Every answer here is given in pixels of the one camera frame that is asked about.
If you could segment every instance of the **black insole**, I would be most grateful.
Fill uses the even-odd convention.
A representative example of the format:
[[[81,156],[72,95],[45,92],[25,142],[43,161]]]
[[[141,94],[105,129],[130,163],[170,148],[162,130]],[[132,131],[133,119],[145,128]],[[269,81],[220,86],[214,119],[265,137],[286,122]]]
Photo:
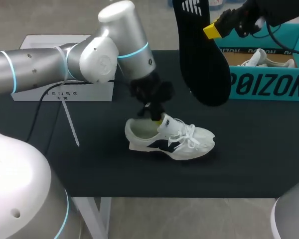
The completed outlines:
[[[231,90],[230,70],[223,53],[203,31],[210,24],[208,0],[173,0],[173,6],[184,81],[204,105],[224,104]]]

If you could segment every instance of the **black table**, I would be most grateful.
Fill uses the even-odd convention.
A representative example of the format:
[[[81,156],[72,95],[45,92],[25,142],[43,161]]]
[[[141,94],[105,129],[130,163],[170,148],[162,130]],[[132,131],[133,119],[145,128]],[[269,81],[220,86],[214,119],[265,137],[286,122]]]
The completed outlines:
[[[38,102],[14,102],[11,95],[0,96],[0,133],[25,141]],[[43,102],[30,144],[45,154],[59,111],[58,102]]]
[[[123,84],[115,83],[112,102],[67,103],[80,147],[63,108],[49,142],[60,103],[44,103],[31,144],[41,151],[49,146],[47,159],[72,197],[274,198],[299,181],[299,102],[229,100],[209,108],[184,84],[177,51],[154,57],[176,91],[166,112],[211,130],[214,150],[184,162],[130,151],[124,126],[141,104]],[[25,139],[36,104],[1,97],[0,132]]]

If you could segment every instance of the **table leg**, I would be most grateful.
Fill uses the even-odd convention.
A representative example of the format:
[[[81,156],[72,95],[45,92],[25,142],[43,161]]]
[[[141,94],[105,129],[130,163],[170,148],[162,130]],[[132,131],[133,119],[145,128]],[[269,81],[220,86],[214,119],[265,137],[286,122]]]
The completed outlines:
[[[93,239],[108,239],[94,198],[73,198]]]
[[[100,214],[107,234],[109,234],[111,202],[112,198],[101,198]]]

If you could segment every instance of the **white sneaker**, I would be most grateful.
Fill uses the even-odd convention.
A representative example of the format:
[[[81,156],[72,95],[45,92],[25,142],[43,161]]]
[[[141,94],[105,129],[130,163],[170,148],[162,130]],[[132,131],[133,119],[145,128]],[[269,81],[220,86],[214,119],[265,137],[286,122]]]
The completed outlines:
[[[267,54],[263,49],[257,49],[255,54],[250,60],[245,61],[239,66],[259,66],[259,67],[295,67],[295,61],[293,59],[288,60],[285,63],[275,62],[267,58]]]
[[[175,160],[201,157],[215,145],[212,132],[193,124],[187,125],[166,114],[161,125],[151,119],[129,119],[125,135],[130,142],[130,150],[161,151]]]

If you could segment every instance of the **teal shoe box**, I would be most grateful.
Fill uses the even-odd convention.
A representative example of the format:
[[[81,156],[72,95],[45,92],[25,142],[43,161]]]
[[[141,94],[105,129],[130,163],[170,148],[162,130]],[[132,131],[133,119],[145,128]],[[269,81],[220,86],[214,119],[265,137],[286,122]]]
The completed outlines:
[[[299,24],[286,23],[279,29],[273,28],[272,31],[276,31],[274,35],[283,45],[299,51]],[[268,35],[266,27],[255,34],[255,36],[266,35]],[[292,54],[275,44],[270,36],[260,39],[253,36],[240,38],[236,31],[232,31],[225,38],[216,39],[216,43],[223,52],[250,53],[250,57],[258,48],[272,54]],[[299,101],[299,54],[293,54],[293,57],[297,68],[230,66],[232,81],[230,98]]]

